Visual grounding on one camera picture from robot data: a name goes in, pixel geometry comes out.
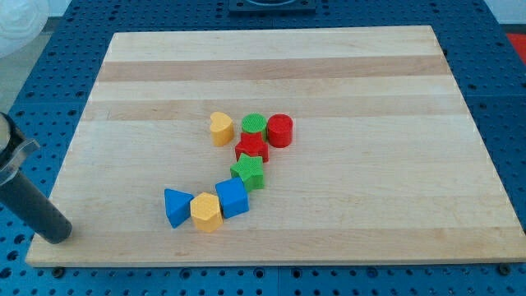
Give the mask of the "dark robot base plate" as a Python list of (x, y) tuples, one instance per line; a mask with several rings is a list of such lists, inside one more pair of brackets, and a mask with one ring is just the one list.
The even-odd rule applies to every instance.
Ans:
[(314, 12), (317, 0), (228, 0), (230, 13)]

